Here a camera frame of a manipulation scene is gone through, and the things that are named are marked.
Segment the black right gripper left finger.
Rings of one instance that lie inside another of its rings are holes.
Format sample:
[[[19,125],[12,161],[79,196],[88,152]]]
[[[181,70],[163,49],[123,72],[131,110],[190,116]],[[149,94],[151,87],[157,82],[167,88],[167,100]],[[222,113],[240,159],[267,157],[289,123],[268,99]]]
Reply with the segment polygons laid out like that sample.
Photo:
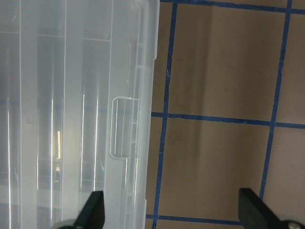
[[[103,191],[93,191],[76,218],[73,229],[102,229],[105,223]]]

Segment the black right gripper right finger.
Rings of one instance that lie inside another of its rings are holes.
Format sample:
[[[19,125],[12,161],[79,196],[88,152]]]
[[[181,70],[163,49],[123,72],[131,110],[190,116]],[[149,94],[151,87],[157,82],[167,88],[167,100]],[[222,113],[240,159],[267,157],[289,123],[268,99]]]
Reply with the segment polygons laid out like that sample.
[[[289,228],[250,188],[239,189],[238,218],[244,229]]]

